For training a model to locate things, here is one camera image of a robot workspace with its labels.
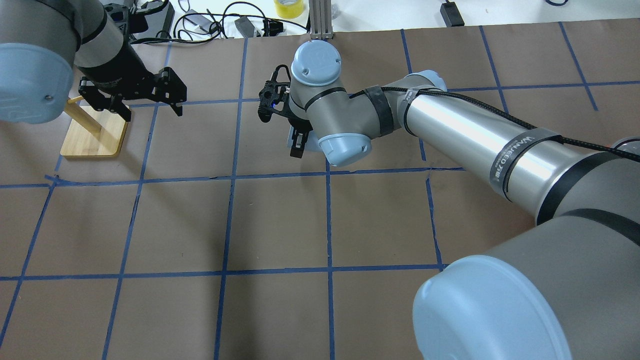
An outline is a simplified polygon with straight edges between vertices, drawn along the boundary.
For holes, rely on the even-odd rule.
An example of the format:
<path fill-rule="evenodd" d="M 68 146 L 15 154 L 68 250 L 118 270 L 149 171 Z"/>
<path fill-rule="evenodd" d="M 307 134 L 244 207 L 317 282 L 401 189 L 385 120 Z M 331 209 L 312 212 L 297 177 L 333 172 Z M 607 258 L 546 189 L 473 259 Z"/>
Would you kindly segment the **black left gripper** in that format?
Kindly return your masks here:
<path fill-rule="evenodd" d="M 132 47 L 106 51 L 82 47 L 77 68 L 82 73 L 78 93 L 96 111 L 107 110 L 129 123 L 132 112 L 124 101 L 149 100 L 169 105 L 176 116 L 183 116 L 186 84 L 169 66 L 151 73 Z"/>

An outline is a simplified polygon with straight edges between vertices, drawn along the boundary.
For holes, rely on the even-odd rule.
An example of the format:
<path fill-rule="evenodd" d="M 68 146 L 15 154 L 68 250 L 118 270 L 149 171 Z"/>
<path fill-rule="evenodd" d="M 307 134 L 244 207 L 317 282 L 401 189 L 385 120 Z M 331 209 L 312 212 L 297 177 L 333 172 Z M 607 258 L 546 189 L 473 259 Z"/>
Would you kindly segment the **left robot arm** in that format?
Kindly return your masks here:
<path fill-rule="evenodd" d="M 74 69 L 78 93 L 97 112 L 131 120 L 126 101 L 149 100 L 183 115 L 187 87 L 170 68 L 146 65 L 98 0 L 3 0 L 0 118 L 39 125 L 66 106 Z"/>

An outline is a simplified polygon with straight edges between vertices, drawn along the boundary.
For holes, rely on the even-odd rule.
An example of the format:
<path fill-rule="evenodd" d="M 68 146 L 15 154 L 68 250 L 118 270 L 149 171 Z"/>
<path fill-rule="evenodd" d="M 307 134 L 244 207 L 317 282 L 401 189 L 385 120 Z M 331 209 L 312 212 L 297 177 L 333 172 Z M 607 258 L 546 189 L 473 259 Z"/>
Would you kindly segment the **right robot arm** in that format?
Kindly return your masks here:
<path fill-rule="evenodd" d="M 293 127 L 291 156 L 310 133 L 330 165 L 348 166 L 373 139 L 404 130 L 523 208 L 535 226 L 455 260 L 419 287 L 413 330 L 425 360 L 637 360 L 639 154 L 564 137 L 470 96 L 438 73 L 411 73 L 352 95 L 339 51 L 302 43 L 257 114 Z"/>

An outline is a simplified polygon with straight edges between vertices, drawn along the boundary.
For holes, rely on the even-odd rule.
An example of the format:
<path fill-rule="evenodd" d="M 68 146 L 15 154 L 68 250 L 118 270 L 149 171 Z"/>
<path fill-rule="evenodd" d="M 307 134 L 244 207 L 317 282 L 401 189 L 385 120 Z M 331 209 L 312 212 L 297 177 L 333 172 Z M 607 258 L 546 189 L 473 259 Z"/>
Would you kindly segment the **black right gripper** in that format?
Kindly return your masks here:
<path fill-rule="evenodd" d="M 259 104 L 257 115 L 263 123 L 269 123 L 272 116 L 281 116 L 294 128 L 291 132 L 291 157 L 302 158 L 309 140 L 311 123 L 303 119 L 290 107 L 290 85 L 291 82 L 278 81 L 279 71 L 284 69 L 286 76 L 291 80 L 290 69 L 285 64 L 279 64 L 273 71 L 269 80 L 266 80 L 261 91 L 259 91 Z"/>

